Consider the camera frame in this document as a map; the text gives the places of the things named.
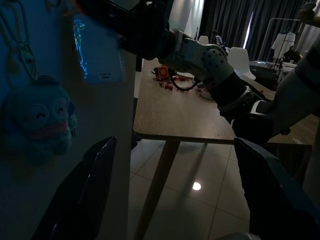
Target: keychain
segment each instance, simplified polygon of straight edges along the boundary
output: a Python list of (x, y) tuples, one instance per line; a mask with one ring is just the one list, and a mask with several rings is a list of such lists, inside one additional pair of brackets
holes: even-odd
[(65, 154), (71, 146), (71, 131), (77, 125), (75, 107), (60, 83), (50, 76), (40, 76), (29, 46), (27, 13), (20, 0), (26, 40), (18, 40), (9, 25), (0, 3), (0, 19), (18, 46), (18, 59), (22, 63), (29, 83), (14, 88), (4, 106), (4, 141), (13, 152), (23, 152), (28, 161), (40, 166), (54, 155)]

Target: table top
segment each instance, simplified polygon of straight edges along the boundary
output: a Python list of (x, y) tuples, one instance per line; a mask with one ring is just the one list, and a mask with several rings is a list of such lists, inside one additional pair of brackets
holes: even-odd
[[(134, 131), (143, 139), (232, 144), (235, 134), (230, 124), (220, 116), (217, 104), (199, 97), (195, 89), (181, 92), (160, 87), (151, 73), (158, 64), (157, 59), (144, 61)], [(268, 99), (274, 98), (275, 92), (255, 81), (249, 83), (259, 91), (263, 90)], [(314, 143), (318, 123), (318, 117), (309, 115), (292, 126), (289, 135), (277, 135), (270, 139), (268, 145), (309, 147)]]

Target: table leg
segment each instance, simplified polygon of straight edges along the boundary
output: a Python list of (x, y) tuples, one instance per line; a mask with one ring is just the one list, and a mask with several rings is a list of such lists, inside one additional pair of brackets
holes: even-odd
[(290, 176), (293, 175), (293, 165), (294, 165), (294, 146), (279, 146), (276, 151), (276, 156), (283, 164), (285, 170)]
[(152, 183), (146, 196), (138, 227), (134, 234), (134, 240), (143, 240), (149, 223), (158, 205), (162, 190), (164, 189), (171, 166), (178, 151), (180, 141), (166, 141), (161, 157), (156, 167)]

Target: plush toy mouth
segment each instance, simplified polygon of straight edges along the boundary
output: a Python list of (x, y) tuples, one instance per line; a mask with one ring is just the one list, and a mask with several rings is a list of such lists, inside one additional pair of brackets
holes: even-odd
[(68, 121), (59, 122), (55, 125), (47, 126), (39, 131), (33, 132), (30, 138), (33, 140), (53, 138), (60, 134), (64, 134), (68, 129)]

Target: plush toy eye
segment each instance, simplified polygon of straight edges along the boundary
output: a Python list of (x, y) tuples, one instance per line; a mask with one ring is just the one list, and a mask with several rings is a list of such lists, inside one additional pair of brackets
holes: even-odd
[(57, 101), (55, 101), (54, 111), (59, 118), (67, 118), (68, 117), (67, 100), (64, 98), (60, 98)]
[(33, 124), (44, 124), (49, 119), (49, 110), (41, 104), (34, 104), (28, 110), (27, 119)]

